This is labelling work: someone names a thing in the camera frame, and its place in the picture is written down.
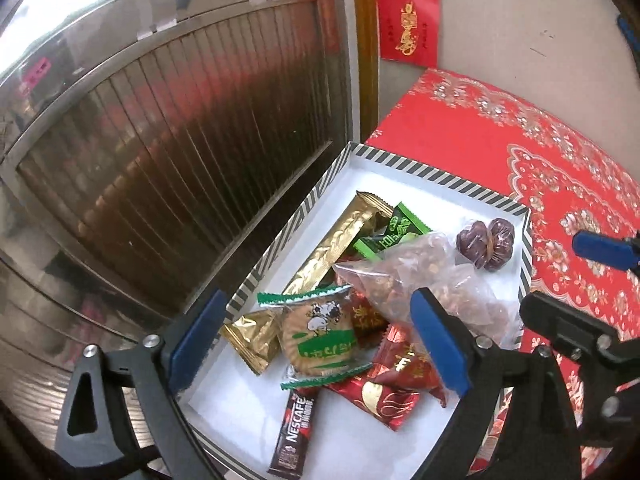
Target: gold foil packet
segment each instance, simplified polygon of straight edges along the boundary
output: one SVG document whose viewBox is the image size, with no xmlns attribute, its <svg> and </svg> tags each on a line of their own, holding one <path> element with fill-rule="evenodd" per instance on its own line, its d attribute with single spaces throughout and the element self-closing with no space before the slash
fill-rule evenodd
<svg viewBox="0 0 640 480">
<path fill-rule="evenodd" d="M 367 224 L 375 229 L 376 214 L 391 218 L 393 208 L 372 193 L 358 191 L 306 262 L 295 273 L 283 294 L 314 290 L 331 266 Z"/>
<path fill-rule="evenodd" d="M 277 308 L 256 310 L 220 329 L 220 335 L 233 345 L 256 375 L 265 371 L 280 353 L 278 317 L 281 313 Z"/>
</svg>

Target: metal screw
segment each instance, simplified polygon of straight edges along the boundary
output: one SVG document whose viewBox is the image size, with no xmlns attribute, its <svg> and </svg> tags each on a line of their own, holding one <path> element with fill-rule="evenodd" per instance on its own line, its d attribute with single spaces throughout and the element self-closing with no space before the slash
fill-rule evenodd
<svg viewBox="0 0 640 480">
<path fill-rule="evenodd" d="M 87 345 L 82 351 L 84 357 L 93 357 L 98 353 L 98 345 Z"/>
<path fill-rule="evenodd" d="M 146 348 L 153 348 L 154 346 L 158 346 L 160 343 L 160 336 L 157 334 L 149 334 L 142 340 L 142 344 Z"/>
<path fill-rule="evenodd" d="M 620 400 L 616 396 L 610 396 L 602 403 L 600 413 L 607 418 L 614 416 L 620 407 Z"/>
<path fill-rule="evenodd" d="M 488 350 L 494 345 L 494 342 L 485 335 L 479 335 L 476 337 L 476 344 L 478 345 L 478 348 Z"/>
<path fill-rule="evenodd" d="M 538 350 L 538 353 L 542 355 L 542 357 L 551 357 L 551 348 L 549 348 L 547 345 L 538 345 L 536 349 Z"/>
<path fill-rule="evenodd" d="M 607 334 L 602 334 L 598 338 L 597 345 L 598 345 L 598 350 L 600 350 L 601 352 L 609 348 L 611 346 L 610 336 L 608 336 Z"/>
</svg>

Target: white wall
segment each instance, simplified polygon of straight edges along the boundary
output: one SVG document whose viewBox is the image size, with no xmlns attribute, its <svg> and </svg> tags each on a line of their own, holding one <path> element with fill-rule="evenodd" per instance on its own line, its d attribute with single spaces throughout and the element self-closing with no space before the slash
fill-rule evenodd
<svg viewBox="0 0 640 480">
<path fill-rule="evenodd" d="M 439 66 L 548 110 L 640 180 L 640 77 L 617 15 L 611 0 L 442 0 Z M 381 62 L 381 118 L 422 70 Z"/>
</svg>

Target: red tablecloth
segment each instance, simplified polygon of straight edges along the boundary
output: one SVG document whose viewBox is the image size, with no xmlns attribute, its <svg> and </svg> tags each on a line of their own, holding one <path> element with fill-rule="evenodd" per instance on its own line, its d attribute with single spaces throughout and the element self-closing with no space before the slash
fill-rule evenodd
<svg viewBox="0 0 640 480">
<path fill-rule="evenodd" d="M 427 70 L 368 144 L 467 178 L 532 209 L 532 290 L 542 290 L 613 325 L 622 340 L 640 333 L 640 283 L 573 255 L 578 229 L 615 237 L 640 228 L 640 187 L 591 141 L 543 110 L 495 87 Z M 526 330 L 522 351 L 540 338 Z M 575 416 L 582 384 L 573 362 L 557 356 Z M 508 403 L 484 451 L 495 446 Z M 603 458 L 584 448 L 583 473 Z"/>
</svg>

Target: nescafe coffee stick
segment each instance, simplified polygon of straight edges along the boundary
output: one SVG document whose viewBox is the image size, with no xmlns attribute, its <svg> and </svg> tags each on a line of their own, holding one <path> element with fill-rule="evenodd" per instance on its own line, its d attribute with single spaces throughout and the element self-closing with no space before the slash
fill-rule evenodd
<svg viewBox="0 0 640 480">
<path fill-rule="evenodd" d="M 320 388 L 291 390 L 269 473 L 292 480 L 302 476 L 319 391 Z"/>
</svg>

